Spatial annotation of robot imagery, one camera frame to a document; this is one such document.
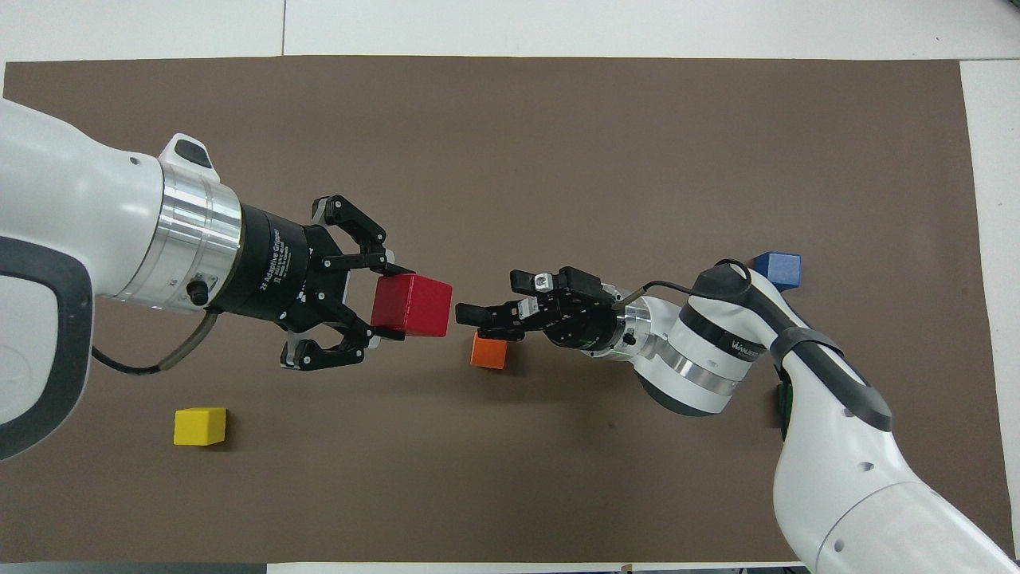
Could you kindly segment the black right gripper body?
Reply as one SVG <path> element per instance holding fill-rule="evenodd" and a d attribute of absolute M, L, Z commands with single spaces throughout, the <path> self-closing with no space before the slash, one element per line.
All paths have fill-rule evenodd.
<path fill-rule="evenodd" d="M 561 348 L 604 352 L 620 325 L 613 305 L 616 298 L 600 277 L 564 266 L 558 273 L 539 273 L 532 279 L 536 312 L 526 326 L 543 332 Z"/>

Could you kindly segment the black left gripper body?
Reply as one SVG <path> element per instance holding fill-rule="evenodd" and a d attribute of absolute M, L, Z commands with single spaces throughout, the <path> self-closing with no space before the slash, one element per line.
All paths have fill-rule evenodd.
<path fill-rule="evenodd" d="M 342 250 L 324 226 L 302 226 L 254 206 L 241 206 L 241 244 L 227 277 L 227 312 L 313 328 L 335 322 L 317 291 L 339 302 L 346 271 L 327 271 L 324 257 Z"/>

